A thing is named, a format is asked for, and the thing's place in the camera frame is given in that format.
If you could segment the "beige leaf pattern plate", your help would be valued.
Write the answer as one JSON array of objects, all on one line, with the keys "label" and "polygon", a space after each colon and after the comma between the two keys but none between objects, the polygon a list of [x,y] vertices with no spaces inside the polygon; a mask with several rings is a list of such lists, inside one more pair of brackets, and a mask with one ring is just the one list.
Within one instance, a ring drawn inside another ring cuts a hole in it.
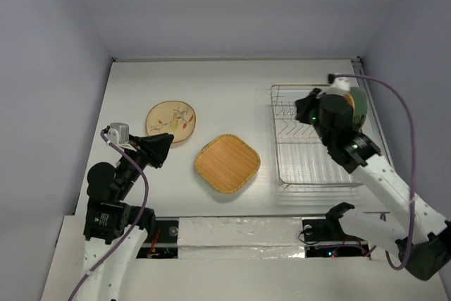
[{"label": "beige leaf pattern plate", "polygon": [[145,127],[148,136],[168,133],[173,143],[184,142],[194,132],[197,122],[195,110],[187,103],[177,100],[155,105],[147,114]]}]

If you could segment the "small orange woven plate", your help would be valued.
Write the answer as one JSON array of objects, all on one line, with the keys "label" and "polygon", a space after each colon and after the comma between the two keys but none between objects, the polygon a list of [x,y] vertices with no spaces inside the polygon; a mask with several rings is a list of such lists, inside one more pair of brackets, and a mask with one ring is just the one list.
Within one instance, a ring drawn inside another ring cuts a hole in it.
[{"label": "small orange woven plate", "polygon": [[346,99],[347,103],[354,109],[355,105],[354,105],[354,99],[353,99],[352,95],[350,93],[346,93],[344,95],[344,98]]}]

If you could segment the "large orange woven plate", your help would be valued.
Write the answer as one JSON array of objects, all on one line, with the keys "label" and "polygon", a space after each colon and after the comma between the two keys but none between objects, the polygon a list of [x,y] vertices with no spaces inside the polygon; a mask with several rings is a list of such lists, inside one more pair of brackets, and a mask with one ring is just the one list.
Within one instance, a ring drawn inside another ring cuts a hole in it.
[{"label": "large orange woven plate", "polygon": [[202,148],[194,161],[198,174],[217,192],[233,194],[259,170],[260,156],[233,134],[222,134]]}]

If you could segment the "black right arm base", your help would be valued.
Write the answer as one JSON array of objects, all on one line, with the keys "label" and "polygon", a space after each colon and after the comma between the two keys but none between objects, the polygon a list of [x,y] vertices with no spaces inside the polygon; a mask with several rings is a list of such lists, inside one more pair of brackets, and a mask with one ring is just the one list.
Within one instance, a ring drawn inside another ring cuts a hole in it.
[{"label": "black right arm base", "polygon": [[340,224],[340,219],[344,214],[353,209],[355,209],[353,204],[342,202],[332,207],[324,216],[303,218],[302,230],[298,238],[306,245],[316,245],[320,242],[362,240],[345,233]]}]

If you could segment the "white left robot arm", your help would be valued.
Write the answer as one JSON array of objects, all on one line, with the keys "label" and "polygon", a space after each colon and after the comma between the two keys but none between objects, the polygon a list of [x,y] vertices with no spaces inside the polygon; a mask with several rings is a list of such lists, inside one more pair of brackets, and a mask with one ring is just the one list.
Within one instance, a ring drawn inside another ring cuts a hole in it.
[{"label": "white left robot arm", "polygon": [[144,170],[163,166],[174,136],[163,133],[114,141],[109,132],[110,128],[102,130],[101,137],[121,158],[116,165],[99,162],[87,173],[83,271],[70,300],[119,300],[141,246],[158,233],[154,210],[146,202],[131,206],[125,198],[138,179],[144,182],[144,198],[149,197]]}]

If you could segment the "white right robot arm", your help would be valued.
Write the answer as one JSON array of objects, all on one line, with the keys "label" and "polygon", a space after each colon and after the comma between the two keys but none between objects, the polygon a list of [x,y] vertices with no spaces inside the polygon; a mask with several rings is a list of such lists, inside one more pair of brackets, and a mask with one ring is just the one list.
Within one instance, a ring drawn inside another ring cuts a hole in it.
[{"label": "white right robot arm", "polygon": [[326,234],[368,240],[397,256],[399,268],[420,281],[450,262],[450,221],[416,196],[376,143],[353,128],[354,110],[346,98],[315,88],[295,107],[296,120],[314,128],[331,159],[368,188],[394,219],[370,221],[369,214],[341,202],[325,215]]}]

